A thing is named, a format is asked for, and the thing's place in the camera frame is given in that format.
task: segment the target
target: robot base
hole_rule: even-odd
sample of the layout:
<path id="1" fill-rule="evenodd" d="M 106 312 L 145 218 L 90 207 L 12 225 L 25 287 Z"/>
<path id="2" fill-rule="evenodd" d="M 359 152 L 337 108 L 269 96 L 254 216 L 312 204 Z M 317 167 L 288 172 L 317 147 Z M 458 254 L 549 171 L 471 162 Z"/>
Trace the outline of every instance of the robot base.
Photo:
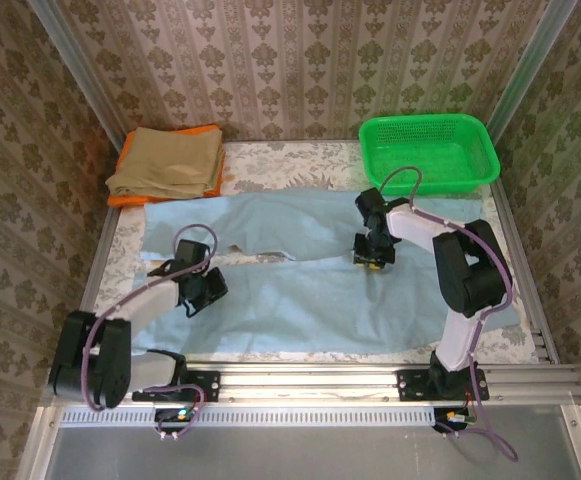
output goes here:
<path id="1" fill-rule="evenodd" d="M 488 383 L 483 370 L 477 369 L 477 384 L 482 400 L 490 398 Z M 470 368 L 448 372 L 432 352 L 430 367 L 418 370 L 399 370 L 397 387 L 402 402 L 424 402 L 437 400 L 464 401 L 466 393 L 475 397 Z"/>

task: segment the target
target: orange cloth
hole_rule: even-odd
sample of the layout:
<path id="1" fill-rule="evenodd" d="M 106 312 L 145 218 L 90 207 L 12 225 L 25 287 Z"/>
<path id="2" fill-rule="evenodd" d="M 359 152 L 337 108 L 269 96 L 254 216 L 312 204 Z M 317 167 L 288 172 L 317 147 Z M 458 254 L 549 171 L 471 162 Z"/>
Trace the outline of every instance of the orange cloth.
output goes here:
<path id="1" fill-rule="evenodd" d="M 172 133 L 180 133 L 182 135 L 198 135 L 199 133 L 209 132 L 210 130 L 218 130 L 218 125 L 205 125 L 203 127 L 187 128 L 185 130 L 176 130 Z M 123 162 L 123 159 L 128 155 L 130 151 L 130 146 L 134 140 L 134 133 L 130 132 L 126 137 L 126 142 L 123 144 L 123 149 L 121 150 L 121 155 L 119 155 L 119 160 L 117 161 L 117 166 L 115 171 L 119 169 L 119 166 Z M 204 197 L 218 197 L 221 195 L 221 176 L 223 173 L 223 165 L 226 159 L 225 153 L 221 157 L 221 165 L 219 166 L 219 176 L 217 178 L 217 185 L 210 190 L 206 190 L 203 194 Z M 108 197 L 108 206 L 110 207 L 140 207 L 146 203 L 158 203 L 167 202 L 167 198 L 155 198 L 155 197 L 145 197 L 141 195 L 120 195 L 114 196 L 110 195 Z"/>

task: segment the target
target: light blue cloth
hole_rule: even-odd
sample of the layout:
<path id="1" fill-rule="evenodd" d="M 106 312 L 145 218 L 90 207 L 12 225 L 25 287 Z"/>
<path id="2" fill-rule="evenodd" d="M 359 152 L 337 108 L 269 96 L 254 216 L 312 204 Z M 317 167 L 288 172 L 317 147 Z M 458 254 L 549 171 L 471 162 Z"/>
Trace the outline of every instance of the light blue cloth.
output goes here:
<path id="1" fill-rule="evenodd" d="M 228 294 L 192 319 L 177 308 L 152 323 L 135 349 L 180 353 L 398 353 L 441 339 L 447 306 L 434 256 L 409 242 L 397 261 L 369 272 L 352 264 L 363 231 L 357 192 L 283 190 L 146 206 L 145 259 L 172 257 L 176 231 L 205 223 L 246 254 L 281 252 L 303 260 L 222 266 Z M 422 209 L 465 222 L 481 202 L 424 198 Z M 186 238 L 209 242 L 204 232 Z M 135 280 L 142 282 L 145 277 Z M 514 309 L 493 315 L 486 330 L 519 323 Z"/>
<path id="2" fill-rule="evenodd" d="M 247 255 L 283 253 L 292 260 L 337 257 L 349 252 L 355 233 L 363 231 L 354 204 L 358 195 L 288 189 L 149 204 L 141 258 L 172 258 L 174 235 L 191 223 L 204 223 L 215 230 L 220 254 L 237 246 Z M 475 220 L 481 214 L 481 202 L 476 200 L 421 198 L 417 205 L 457 221 Z M 212 243 L 201 229 L 192 229 L 184 237 Z"/>
<path id="3" fill-rule="evenodd" d="M 398 353 L 441 340 L 448 312 L 434 256 L 406 242 L 383 271 L 351 255 L 222 266 L 228 294 L 193 318 L 176 308 L 135 338 L 135 349 L 191 353 Z M 145 277 L 137 277 L 140 283 Z M 513 308 L 485 330 L 519 324 Z"/>

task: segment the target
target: patterned wallpaper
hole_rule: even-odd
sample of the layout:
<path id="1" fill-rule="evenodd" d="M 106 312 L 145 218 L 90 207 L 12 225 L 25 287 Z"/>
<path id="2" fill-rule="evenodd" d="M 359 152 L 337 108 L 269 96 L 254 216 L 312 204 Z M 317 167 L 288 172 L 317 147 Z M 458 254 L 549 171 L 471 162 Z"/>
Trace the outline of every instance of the patterned wallpaper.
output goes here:
<path id="1" fill-rule="evenodd" d="M 109 153 L 37 17 L 0 0 L 0 479 L 15 475 L 61 322 L 79 305 Z"/>
<path id="2" fill-rule="evenodd" d="M 581 366 L 581 1 L 497 150 L 559 353 Z"/>
<path id="3" fill-rule="evenodd" d="M 377 115 L 487 121 L 547 0 L 59 0 L 129 131 L 353 138 Z"/>

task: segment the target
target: plastic basket rim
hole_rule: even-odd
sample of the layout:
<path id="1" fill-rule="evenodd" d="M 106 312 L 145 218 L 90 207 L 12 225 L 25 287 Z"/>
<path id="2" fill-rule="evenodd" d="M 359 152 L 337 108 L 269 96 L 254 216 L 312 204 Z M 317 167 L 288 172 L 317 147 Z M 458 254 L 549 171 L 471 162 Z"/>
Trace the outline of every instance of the plastic basket rim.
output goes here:
<path id="1" fill-rule="evenodd" d="M 425 121 L 427 119 L 435 119 L 439 120 L 439 117 L 452 117 L 455 120 L 463 120 L 470 122 L 476 129 L 476 133 L 481 141 L 481 144 L 485 150 L 485 157 L 487 159 L 488 166 L 490 167 L 490 174 L 486 175 L 480 179 L 474 180 L 454 180 L 454 181 L 446 181 L 446 182 L 438 182 L 438 181 L 429 181 L 426 182 L 424 178 L 424 183 L 421 184 L 419 188 L 419 193 L 451 193 L 451 192 L 470 192 L 473 191 L 476 187 L 480 185 L 490 184 L 494 182 L 499 175 L 501 174 L 501 163 L 499 162 L 499 157 L 497 152 L 494 149 L 494 145 L 492 144 L 492 139 L 490 135 L 488 135 L 488 131 L 485 125 L 479 120 L 478 118 L 474 117 L 473 115 L 467 113 L 422 113 L 422 114 L 412 114 L 412 115 L 392 115 L 392 116 L 382 116 L 382 117 L 374 117 L 371 119 L 366 120 L 363 122 L 361 127 L 359 128 L 359 143 L 361 144 L 361 156 L 363 157 L 363 167 L 366 172 L 366 176 L 368 180 L 379 187 L 384 179 L 380 181 L 377 180 L 374 175 L 371 173 L 371 169 L 368 165 L 368 152 L 367 152 L 367 144 L 364 142 L 365 133 L 368 128 L 374 126 L 375 124 L 385 123 L 387 121 L 395 121 L 398 119 L 401 123 L 413 123 L 413 122 L 420 122 Z M 403 193 L 403 189 L 411 188 L 414 185 L 414 182 L 401 182 L 399 183 L 398 179 L 391 182 L 390 185 L 386 185 L 384 192 L 386 194 L 391 193 Z M 435 188 L 443 186 L 444 191 L 436 190 Z"/>

